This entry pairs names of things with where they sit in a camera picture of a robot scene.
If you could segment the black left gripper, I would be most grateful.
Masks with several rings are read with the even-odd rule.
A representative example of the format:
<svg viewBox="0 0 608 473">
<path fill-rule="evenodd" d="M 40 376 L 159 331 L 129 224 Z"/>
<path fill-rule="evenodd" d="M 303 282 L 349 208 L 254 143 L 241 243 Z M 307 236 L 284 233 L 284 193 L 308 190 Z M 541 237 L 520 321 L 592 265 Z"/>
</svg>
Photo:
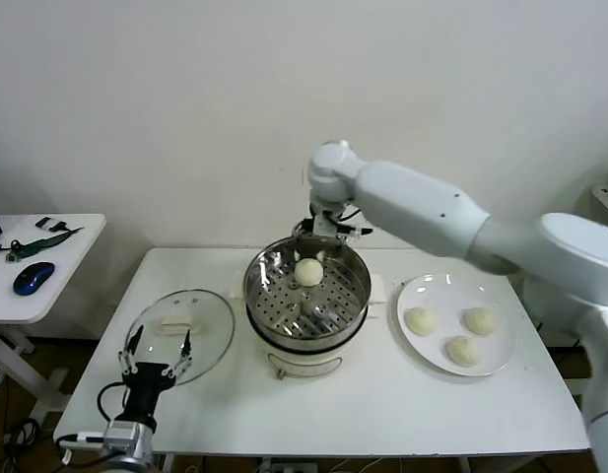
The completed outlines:
<svg viewBox="0 0 608 473">
<path fill-rule="evenodd" d="M 191 330 L 188 329 L 181 345 L 179 359 L 173 366 L 160 363 L 135 363 L 134 355 L 142 336 L 142 326 L 131 335 L 118 353 L 122 381 L 128 388 L 128 397 L 117 421 L 139 424 L 156 424 L 154 414 L 162 392 L 175 386 L 192 363 Z"/>
</svg>

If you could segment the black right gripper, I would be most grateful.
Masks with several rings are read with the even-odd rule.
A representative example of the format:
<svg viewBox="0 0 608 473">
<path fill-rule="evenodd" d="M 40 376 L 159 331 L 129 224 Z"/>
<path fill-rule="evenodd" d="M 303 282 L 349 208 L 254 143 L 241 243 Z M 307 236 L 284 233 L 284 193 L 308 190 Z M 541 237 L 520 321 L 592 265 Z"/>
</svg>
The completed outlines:
<svg viewBox="0 0 608 473">
<path fill-rule="evenodd" d="M 296 245 L 293 248 L 294 260 L 296 263 L 302 259 L 318 259 L 325 265 L 332 254 L 342 247 L 342 241 L 336 237 L 324 237 L 315 235 L 303 235 L 296 237 Z"/>
</svg>

